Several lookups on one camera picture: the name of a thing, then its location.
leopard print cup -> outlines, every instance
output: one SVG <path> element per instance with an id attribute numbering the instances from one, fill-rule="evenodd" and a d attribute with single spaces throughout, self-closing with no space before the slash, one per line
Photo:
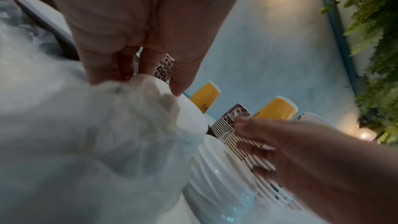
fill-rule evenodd
<path id="1" fill-rule="evenodd" d="M 171 72 L 174 67 L 174 59 L 169 55 L 166 55 L 163 60 L 161 60 L 156 65 L 156 70 L 154 76 L 158 79 L 161 79 L 164 82 L 167 82 L 171 77 Z"/>
<path id="2" fill-rule="evenodd" d="M 233 106 L 227 113 L 225 113 L 221 118 L 224 119 L 224 121 L 231 126 L 233 129 L 235 129 L 235 118 L 236 117 L 249 117 L 251 114 L 250 112 L 240 103 L 237 103 L 235 106 Z"/>

person's left hand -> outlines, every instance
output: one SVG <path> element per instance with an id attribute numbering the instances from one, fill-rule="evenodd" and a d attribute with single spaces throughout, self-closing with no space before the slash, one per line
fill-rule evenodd
<path id="1" fill-rule="evenodd" d="M 129 80 L 133 56 L 144 47 L 139 73 L 153 74 L 170 54 L 174 95 L 193 82 L 236 0 L 55 0 L 73 33 L 92 84 Z"/>

blue metal frame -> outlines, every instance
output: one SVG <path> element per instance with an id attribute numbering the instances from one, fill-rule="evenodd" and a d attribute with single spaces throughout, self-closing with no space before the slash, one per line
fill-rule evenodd
<path id="1" fill-rule="evenodd" d="M 328 6 L 332 1 L 331 0 L 323 0 L 325 6 Z M 344 63 L 344 67 L 347 71 L 349 81 L 351 83 L 352 89 L 354 90 L 355 95 L 360 93 L 359 82 L 362 81 L 362 77 L 358 76 L 357 71 L 355 69 L 354 62 L 351 57 L 351 50 L 349 48 L 346 37 L 344 36 L 344 27 L 341 21 L 340 13 L 337 6 L 332 6 L 328 13 L 329 21 L 332 26 L 333 34 L 336 38 L 336 43 L 339 48 L 341 58 Z"/>

stack of white bowls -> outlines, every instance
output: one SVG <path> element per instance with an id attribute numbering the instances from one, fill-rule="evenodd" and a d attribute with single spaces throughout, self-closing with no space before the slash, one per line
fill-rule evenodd
<path id="1" fill-rule="evenodd" d="M 212 136 L 206 136 L 191 161 L 184 196 L 201 223 L 239 223 L 255 202 L 257 186 L 251 171 Z"/>

green plant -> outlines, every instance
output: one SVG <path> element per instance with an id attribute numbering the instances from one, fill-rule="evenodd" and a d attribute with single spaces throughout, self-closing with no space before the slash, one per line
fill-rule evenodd
<path id="1" fill-rule="evenodd" d="M 332 0 L 332 5 L 341 0 Z M 353 35 L 358 43 L 351 48 L 352 55 L 375 45 L 367 72 L 372 80 L 364 84 L 357 96 L 357 105 L 363 114 L 377 109 L 377 118 L 386 132 L 398 136 L 398 4 L 397 0 L 347 0 L 344 7 L 354 6 L 352 24 L 345 35 Z M 322 9 L 326 13 L 329 7 Z"/>

